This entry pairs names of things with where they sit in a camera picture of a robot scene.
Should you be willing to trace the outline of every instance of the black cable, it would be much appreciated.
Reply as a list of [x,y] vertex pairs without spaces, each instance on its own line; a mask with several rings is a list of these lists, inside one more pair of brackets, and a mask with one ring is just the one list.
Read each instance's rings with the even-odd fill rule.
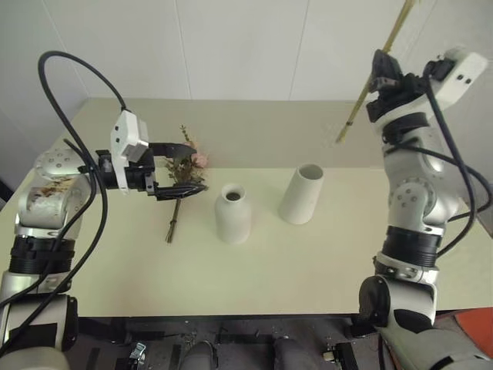
[[431,68],[432,65],[428,64],[427,67],[424,69],[424,79],[426,81],[426,97],[428,97],[428,100],[430,102],[431,108],[433,109],[433,113],[435,114],[435,117],[437,118],[438,125],[440,126],[440,130],[442,135],[444,136],[445,142],[448,146],[448,149],[450,150],[452,157],[454,158],[457,167],[459,169],[459,172],[462,175],[462,178],[464,179],[465,187],[468,191],[468,196],[469,196],[469,204],[471,211],[469,213],[469,218],[468,222],[462,229],[462,231],[455,237],[453,241],[451,241],[446,247],[443,247],[442,249],[439,250],[438,252],[438,257],[443,256],[447,252],[449,252],[459,241],[464,239],[464,237],[468,234],[468,232],[471,230],[477,210],[476,210],[476,198],[475,198],[475,191],[474,187],[471,182],[471,178],[469,177],[469,172],[465,166],[464,161],[462,160],[461,154],[459,153],[459,150],[457,146],[455,145],[454,138],[452,137],[452,134],[450,130],[448,129],[447,123],[445,122],[445,118],[443,116],[443,113],[441,112],[440,106],[438,105],[437,99],[434,96],[433,89],[431,87],[431,82],[430,82],[430,76],[428,70]]
[[70,120],[67,118],[67,116],[64,114],[62,108],[56,101],[56,98],[53,96],[53,93],[51,89],[49,88],[48,81],[46,79],[46,74],[45,74],[45,63],[46,61],[53,57],[53,56],[60,56],[62,58],[67,58],[71,59],[74,62],[77,62],[78,64],[85,66],[87,69],[89,69],[91,72],[96,74],[116,95],[118,100],[120,101],[120,105],[122,107],[122,110],[126,109],[126,104],[123,101],[123,98],[120,96],[118,91],[116,91],[116,88],[111,84],[108,79],[106,79],[97,69],[92,67],[90,64],[87,62],[84,62],[80,58],[77,58],[76,56],[73,56],[71,54],[68,54],[67,52],[45,52],[44,54],[41,55],[38,61],[38,74],[39,74],[39,80],[41,82],[43,91],[46,94],[46,97],[48,98],[48,101],[51,103],[53,109],[55,110],[56,114],[60,118],[60,120],[63,123],[63,126],[69,131],[70,135],[72,138],[75,140],[77,146],[79,146],[80,151],[83,154],[83,160],[87,161],[87,167],[88,169],[91,169],[91,171],[94,173],[96,177],[96,182],[99,186],[100,192],[101,192],[101,201],[102,201],[102,214],[101,214],[101,220],[99,222],[99,227],[98,230],[96,231],[96,235],[94,236],[91,244],[89,245],[87,251],[84,253],[84,255],[81,257],[79,262],[75,265],[75,267],[65,276],[63,281],[53,290],[52,293],[50,293],[42,302],[41,304],[22,322],[22,324],[17,328],[16,333],[10,337],[2,347],[0,347],[0,357],[3,356],[7,351],[8,347],[12,345],[13,342],[19,338],[20,335],[24,333],[26,328],[32,323],[32,321],[45,309],[46,306],[50,304],[50,302],[53,300],[53,298],[56,297],[56,295],[65,287],[65,285],[72,280],[72,278],[79,272],[80,268],[83,266],[83,264],[87,261],[91,253],[94,251],[96,248],[96,245],[98,244],[99,239],[101,238],[102,232],[104,230],[104,227],[106,225],[106,219],[108,217],[108,195],[106,193],[106,188],[104,185],[104,181],[102,179],[101,173],[99,172],[99,168],[96,165],[96,162],[91,156],[91,153],[88,151],[86,145],[80,138],[79,134],[75,131],[73,128],[72,124],[70,123]]
[[[75,151],[75,153],[82,160],[84,160],[83,154],[79,150],[79,148],[77,148],[74,144],[72,144],[67,139],[64,139],[63,141],[68,146],[70,146],[70,148],[72,148]],[[56,252],[59,249],[59,247],[62,243],[62,239],[67,234],[67,232],[70,230],[70,227],[72,227],[72,225],[84,214],[84,212],[89,208],[89,206],[94,201],[94,198],[96,197],[96,180],[95,180],[94,174],[92,174],[92,173],[89,174],[89,184],[91,185],[91,192],[89,194],[88,200],[84,203],[84,205],[80,208],[80,210],[74,214],[74,216],[69,220],[69,222],[60,230],[59,234],[57,235],[57,237],[55,239],[55,242],[53,243],[52,248],[50,249],[50,252]],[[14,294],[11,297],[6,298],[2,302],[0,302],[0,310],[2,310],[7,304],[11,304],[11,303],[19,300],[20,298],[23,298],[30,291],[36,289],[48,277],[48,275],[51,271],[51,268],[52,268],[52,262],[47,262],[45,269],[39,275],[38,280],[36,280],[34,283],[29,285],[27,288],[23,289],[22,291]]]
[[385,370],[384,339],[381,334],[378,335],[378,364],[380,370]]
[[[453,158],[450,158],[449,156],[445,156],[444,154],[434,152],[433,150],[425,149],[425,148],[420,148],[419,146],[411,146],[407,144],[394,144],[394,148],[396,149],[402,149],[402,150],[410,150],[413,152],[418,152],[418,153],[423,153],[426,154],[427,156],[434,156],[435,158],[438,158],[439,160],[443,160],[444,162],[450,163],[454,166],[457,166],[457,163]],[[491,192],[491,187],[488,182],[488,180],[485,179],[483,175],[481,175],[477,170],[470,166],[466,166],[468,169],[468,172],[483,186],[483,188],[486,191],[486,194],[488,195],[488,200],[486,201],[485,204],[480,206],[478,208],[478,213],[482,212],[484,210],[487,210],[491,205],[493,204],[493,193]],[[451,217],[448,222],[460,220],[461,218],[468,217],[471,214],[471,212],[464,212],[462,214],[458,214],[456,216]]]

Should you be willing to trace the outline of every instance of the white vase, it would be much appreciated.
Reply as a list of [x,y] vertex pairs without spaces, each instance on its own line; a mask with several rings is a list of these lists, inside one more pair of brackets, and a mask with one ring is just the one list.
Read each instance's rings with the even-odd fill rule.
[[229,244],[243,243],[250,235],[252,209],[245,190],[236,183],[228,183],[216,199],[217,234]]
[[279,206],[279,215],[290,224],[305,224],[314,215],[324,183],[324,170],[316,164],[296,168]]

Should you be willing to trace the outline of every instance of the floor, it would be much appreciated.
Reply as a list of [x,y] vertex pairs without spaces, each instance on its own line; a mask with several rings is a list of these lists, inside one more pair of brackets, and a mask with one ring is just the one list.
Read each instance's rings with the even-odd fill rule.
[[[217,349],[221,370],[273,369],[272,342],[289,336],[296,339],[320,364],[320,369],[336,369],[324,362],[322,354],[328,345],[348,342],[344,327],[346,318],[280,318],[253,320],[169,320],[133,318],[127,330],[145,337],[149,331],[161,331],[164,338],[142,341],[147,346],[142,370],[177,370],[179,360],[194,343],[210,341]],[[437,326],[461,332],[453,318],[437,320]],[[350,341],[360,370],[378,370],[377,336]],[[72,370],[119,370],[134,345],[114,345],[80,335],[74,348],[67,352]]]

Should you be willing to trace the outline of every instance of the beige tabletop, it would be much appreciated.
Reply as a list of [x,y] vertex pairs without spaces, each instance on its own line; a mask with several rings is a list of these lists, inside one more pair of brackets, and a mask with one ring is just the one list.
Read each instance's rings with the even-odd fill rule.
[[[79,126],[92,124],[80,115],[76,121]],[[326,168],[313,220],[293,226],[277,215],[292,172],[292,168],[208,169],[210,188],[183,201],[172,244],[165,236],[173,202],[110,190],[105,232],[69,292],[79,300],[79,315],[357,312],[360,284],[373,274],[371,258],[385,238],[387,178],[379,169]],[[166,178],[163,169],[157,175],[158,180]],[[229,182],[242,184],[253,204],[252,233],[237,246],[221,242],[215,232],[214,200]],[[8,268],[17,200],[18,192],[0,212],[2,270]],[[83,218],[76,260],[97,228],[98,200]],[[449,224],[445,242],[463,225]],[[492,262],[491,239],[476,223],[438,262],[438,309],[493,306]]]

